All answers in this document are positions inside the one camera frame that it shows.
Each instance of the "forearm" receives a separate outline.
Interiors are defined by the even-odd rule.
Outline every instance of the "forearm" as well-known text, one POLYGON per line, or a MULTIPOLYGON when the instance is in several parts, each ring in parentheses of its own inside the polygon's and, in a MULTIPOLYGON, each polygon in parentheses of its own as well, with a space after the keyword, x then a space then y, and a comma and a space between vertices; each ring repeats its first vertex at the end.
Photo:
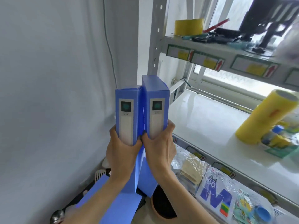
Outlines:
POLYGON ((109 178, 88 202, 81 206, 64 224, 98 224, 111 203, 121 192, 126 181, 109 178))
POLYGON ((219 224, 185 189, 172 171, 159 177, 158 183, 182 222, 219 224))

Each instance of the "hand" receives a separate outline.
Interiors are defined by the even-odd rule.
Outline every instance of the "hand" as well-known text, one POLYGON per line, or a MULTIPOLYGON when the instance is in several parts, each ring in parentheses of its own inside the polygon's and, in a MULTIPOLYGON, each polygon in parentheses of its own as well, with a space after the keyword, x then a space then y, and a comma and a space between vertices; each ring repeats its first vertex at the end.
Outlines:
POLYGON ((123 183, 128 182, 141 146, 142 141, 140 139, 134 146, 122 143, 115 131, 115 126, 110 129, 110 142, 106 151, 106 157, 111 167, 110 178, 120 180, 123 183))
POLYGON ((170 164, 176 155, 176 146, 172 139, 172 132, 175 127, 175 124, 168 120, 167 128, 154 140, 149 139, 147 133, 142 136, 147 163, 158 182, 160 177, 171 171, 170 164))

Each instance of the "yellow cylinder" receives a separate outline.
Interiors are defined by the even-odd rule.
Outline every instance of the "yellow cylinder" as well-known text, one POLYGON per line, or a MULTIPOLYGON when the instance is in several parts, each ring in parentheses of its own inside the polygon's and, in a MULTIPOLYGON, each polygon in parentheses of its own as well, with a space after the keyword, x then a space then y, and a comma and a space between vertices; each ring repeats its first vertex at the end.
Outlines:
POLYGON ((192 36, 202 34, 204 18, 194 20, 176 20, 174 34, 179 36, 192 36))
POLYGON ((286 91, 273 90, 237 129, 236 136, 246 144, 257 144, 287 113, 299 104, 299 99, 286 91))

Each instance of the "person's left hand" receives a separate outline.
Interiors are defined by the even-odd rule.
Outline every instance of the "person's left hand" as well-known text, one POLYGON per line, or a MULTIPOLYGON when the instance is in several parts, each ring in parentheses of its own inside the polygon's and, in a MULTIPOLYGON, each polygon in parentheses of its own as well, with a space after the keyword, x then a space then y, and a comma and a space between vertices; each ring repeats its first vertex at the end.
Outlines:
POLYGON ((128 146, 118 138, 115 125, 110 129, 110 142, 106 151, 106 157, 111 167, 110 178, 125 183, 128 182, 141 146, 142 141, 140 138, 134 146, 128 146))

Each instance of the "shelf surface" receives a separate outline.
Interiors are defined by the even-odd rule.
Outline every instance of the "shelf surface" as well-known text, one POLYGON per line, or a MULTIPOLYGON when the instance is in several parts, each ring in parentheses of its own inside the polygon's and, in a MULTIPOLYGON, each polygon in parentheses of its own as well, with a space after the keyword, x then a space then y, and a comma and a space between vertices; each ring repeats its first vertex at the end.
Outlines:
POLYGON ((228 45, 204 44, 183 40, 179 36, 163 37, 161 40, 161 52, 166 53, 168 56, 185 59, 214 70, 217 70, 218 64, 222 60, 223 63, 222 65, 220 64, 218 71, 224 70, 293 91, 299 91, 299 65, 282 61, 275 57, 262 57, 243 50, 236 50, 228 45), (194 53, 196 53, 192 52, 193 50, 201 54, 202 52, 207 54, 206 57, 208 58, 206 61, 204 60, 204 54, 203 56, 197 55, 197 58, 192 58, 195 55, 194 53))
MULTIPOLYGON (((169 108, 176 128, 173 136, 183 140, 206 157, 233 169, 235 179, 249 188, 257 183, 274 193, 278 205, 299 214, 299 164, 280 159, 257 146, 242 143, 235 131, 249 115, 205 96, 185 90, 169 108)), ((177 143, 183 148, 187 145, 177 143)))

